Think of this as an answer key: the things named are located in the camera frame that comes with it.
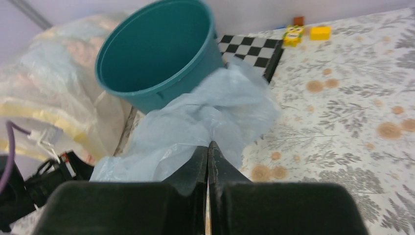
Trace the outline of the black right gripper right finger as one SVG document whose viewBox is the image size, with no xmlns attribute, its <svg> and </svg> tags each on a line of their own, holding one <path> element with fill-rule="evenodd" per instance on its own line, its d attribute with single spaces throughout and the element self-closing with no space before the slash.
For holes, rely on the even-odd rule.
<svg viewBox="0 0 415 235">
<path fill-rule="evenodd" d="M 349 192 L 334 183 L 255 183 L 208 147 L 213 235 L 366 235 Z"/>
</svg>

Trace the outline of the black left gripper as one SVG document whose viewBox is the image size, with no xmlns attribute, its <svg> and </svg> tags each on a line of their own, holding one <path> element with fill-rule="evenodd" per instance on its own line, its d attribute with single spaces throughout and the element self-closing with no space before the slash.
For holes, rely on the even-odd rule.
<svg viewBox="0 0 415 235">
<path fill-rule="evenodd" d="M 23 178 L 16 164 L 0 193 L 0 230 L 10 232 L 10 225 L 42 207 L 61 184 L 70 180 L 89 180 L 94 166 L 82 161 L 70 151 L 58 159 L 49 159 L 39 165 L 37 171 Z"/>
</svg>

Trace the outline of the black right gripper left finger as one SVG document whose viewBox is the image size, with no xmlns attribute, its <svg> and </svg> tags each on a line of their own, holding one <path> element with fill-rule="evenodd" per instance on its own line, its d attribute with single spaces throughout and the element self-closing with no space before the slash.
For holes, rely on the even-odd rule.
<svg viewBox="0 0 415 235">
<path fill-rule="evenodd" d="M 71 181 L 49 198 L 36 235 L 203 235 L 208 148 L 161 182 Z"/>
</svg>

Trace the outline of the light blue plastic trash bag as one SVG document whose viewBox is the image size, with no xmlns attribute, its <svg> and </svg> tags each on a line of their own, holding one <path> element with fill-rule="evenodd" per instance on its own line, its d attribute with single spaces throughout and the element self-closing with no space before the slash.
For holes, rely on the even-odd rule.
<svg viewBox="0 0 415 235">
<path fill-rule="evenodd" d="M 124 151 L 104 157 L 91 181 L 162 181 L 183 166 L 198 146 L 214 141 L 234 166 L 242 152 L 266 134 L 281 110 L 268 82 L 253 66 L 229 57 L 192 92 L 149 112 L 133 130 Z"/>
</svg>

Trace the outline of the teal plastic trash bin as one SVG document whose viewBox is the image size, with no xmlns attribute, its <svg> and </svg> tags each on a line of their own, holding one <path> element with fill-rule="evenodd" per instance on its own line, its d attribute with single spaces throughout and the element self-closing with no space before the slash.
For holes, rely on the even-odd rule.
<svg viewBox="0 0 415 235">
<path fill-rule="evenodd" d="M 156 1 L 109 35 L 96 59 L 96 80 L 144 114 L 161 109 L 225 66 L 214 34 L 204 2 Z"/>
</svg>

